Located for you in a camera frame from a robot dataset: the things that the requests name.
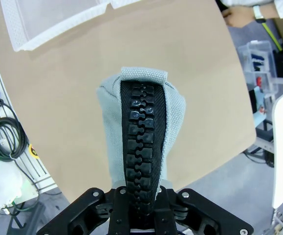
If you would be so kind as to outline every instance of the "clear plastic storage box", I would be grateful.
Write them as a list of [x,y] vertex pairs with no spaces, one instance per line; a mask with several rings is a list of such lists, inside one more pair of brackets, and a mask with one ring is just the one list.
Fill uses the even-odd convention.
[[59,34],[138,0],[1,0],[14,51],[33,50]]
[[276,94],[276,66],[269,41],[251,41],[237,48],[246,82],[259,86],[265,94]]

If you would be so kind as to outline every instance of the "red object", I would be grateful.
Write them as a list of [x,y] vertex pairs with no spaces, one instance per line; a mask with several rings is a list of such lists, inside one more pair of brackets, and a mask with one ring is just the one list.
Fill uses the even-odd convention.
[[257,86],[262,88],[262,78],[261,77],[257,77]]

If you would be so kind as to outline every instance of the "green cable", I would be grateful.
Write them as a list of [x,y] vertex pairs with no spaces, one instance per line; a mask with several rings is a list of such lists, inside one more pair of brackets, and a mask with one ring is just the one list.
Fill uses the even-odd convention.
[[273,40],[273,42],[275,43],[275,45],[277,46],[279,51],[282,51],[283,48],[282,46],[279,44],[279,42],[277,41],[276,37],[274,36],[274,34],[272,33],[272,31],[270,30],[270,28],[267,26],[266,23],[262,23],[263,27],[265,28],[266,32],[268,33],[268,35],[271,37],[271,39]]

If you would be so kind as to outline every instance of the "person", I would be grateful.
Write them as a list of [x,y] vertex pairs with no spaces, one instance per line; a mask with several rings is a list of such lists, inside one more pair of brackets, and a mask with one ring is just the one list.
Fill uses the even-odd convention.
[[242,28],[260,15],[283,18],[283,0],[216,0],[228,26]]

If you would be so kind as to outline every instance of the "white shirt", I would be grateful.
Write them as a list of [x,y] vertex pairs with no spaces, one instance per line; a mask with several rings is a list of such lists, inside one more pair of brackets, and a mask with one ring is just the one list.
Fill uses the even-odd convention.
[[221,0],[226,6],[255,6],[275,2],[278,15],[283,18],[283,0]]

